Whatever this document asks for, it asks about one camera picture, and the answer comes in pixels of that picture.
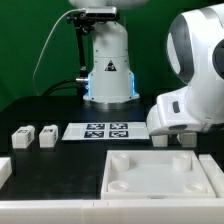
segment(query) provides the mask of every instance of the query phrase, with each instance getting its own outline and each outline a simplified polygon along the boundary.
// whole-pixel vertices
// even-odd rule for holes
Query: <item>warning label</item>
[[[117,71],[117,69],[115,68],[112,60],[110,60],[109,64],[107,65],[107,67],[105,69],[105,71],[108,71],[108,72],[116,72]]]

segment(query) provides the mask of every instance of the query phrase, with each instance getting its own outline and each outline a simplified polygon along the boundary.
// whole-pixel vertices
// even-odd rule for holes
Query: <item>small white block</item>
[[[183,148],[195,148],[197,146],[197,134],[195,132],[179,134],[177,139]]]
[[[40,148],[53,148],[58,140],[58,127],[45,126],[39,135]]]
[[[152,143],[154,147],[167,147],[168,135],[152,136]]]
[[[34,140],[35,128],[31,125],[26,127],[20,127],[12,135],[13,148],[25,149]]]
[[[12,173],[11,159],[0,158],[0,189]]]

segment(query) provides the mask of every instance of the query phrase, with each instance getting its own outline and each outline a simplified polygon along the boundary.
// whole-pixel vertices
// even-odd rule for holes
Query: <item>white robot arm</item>
[[[172,23],[167,55],[187,84],[158,96],[149,134],[210,132],[224,127],[224,4],[180,14]]]
[[[92,25],[94,67],[88,77],[81,79],[87,81],[88,88],[83,96],[84,103],[100,109],[120,109],[136,102],[139,94],[135,92],[134,74],[129,66],[127,31],[116,21],[106,19],[116,14],[116,10],[112,12],[113,7],[135,8],[148,0],[69,1],[75,7],[87,7],[82,18],[88,17],[87,11],[90,10],[92,17],[103,16],[105,19],[104,22],[96,20]]]

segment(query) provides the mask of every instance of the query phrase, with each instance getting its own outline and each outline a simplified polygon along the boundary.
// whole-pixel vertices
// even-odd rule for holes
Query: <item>black tabletop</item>
[[[0,113],[0,156],[10,156],[13,174],[0,190],[0,200],[99,199],[108,150],[180,150],[175,136],[168,148],[153,148],[151,140],[62,141],[68,123],[145,122],[153,97],[122,110],[104,111],[84,106],[73,96],[26,97]],[[46,125],[59,128],[53,149],[39,147]],[[35,127],[27,149],[12,148],[11,135],[21,126]],[[223,167],[223,132],[200,134],[196,154],[211,154]]]

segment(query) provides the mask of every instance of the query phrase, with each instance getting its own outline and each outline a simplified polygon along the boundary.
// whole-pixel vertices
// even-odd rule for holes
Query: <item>white tray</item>
[[[108,151],[102,199],[216,197],[193,151]]]

